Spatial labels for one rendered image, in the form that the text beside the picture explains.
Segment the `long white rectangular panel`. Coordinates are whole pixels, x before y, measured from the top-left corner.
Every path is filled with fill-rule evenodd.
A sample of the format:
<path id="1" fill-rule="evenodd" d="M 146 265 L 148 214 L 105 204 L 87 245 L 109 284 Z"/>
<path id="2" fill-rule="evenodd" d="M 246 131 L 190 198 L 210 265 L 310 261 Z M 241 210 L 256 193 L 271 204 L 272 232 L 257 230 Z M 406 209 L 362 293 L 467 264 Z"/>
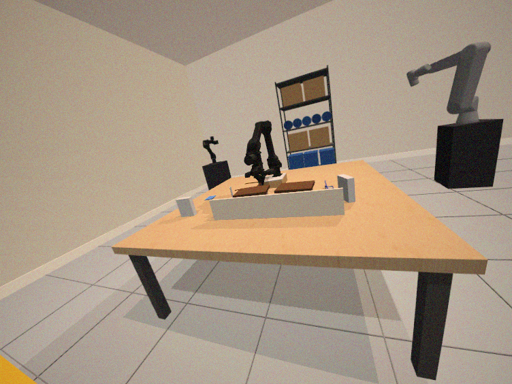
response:
<path id="1" fill-rule="evenodd" d="M 345 215 L 343 189 L 209 200 L 215 220 Z"/>

